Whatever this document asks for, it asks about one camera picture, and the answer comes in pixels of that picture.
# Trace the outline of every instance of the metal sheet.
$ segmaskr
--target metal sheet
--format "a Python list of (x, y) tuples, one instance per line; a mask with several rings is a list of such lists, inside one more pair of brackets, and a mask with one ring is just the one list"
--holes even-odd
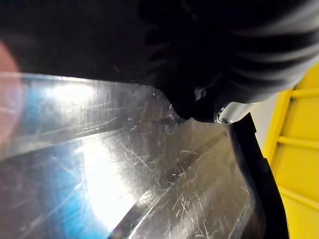
[(179, 119), (152, 87), (33, 75), (24, 85), (0, 153), (0, 238), (241, 236), (258, 200), (226, 126)]

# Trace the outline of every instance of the yellow plastic crate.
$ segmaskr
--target yellow plastic crate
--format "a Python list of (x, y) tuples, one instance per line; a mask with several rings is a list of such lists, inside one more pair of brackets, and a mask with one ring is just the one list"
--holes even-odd
[(319, 239), (319, 65), (279, 95), (263, 154), (284, 202), (291, 239)]

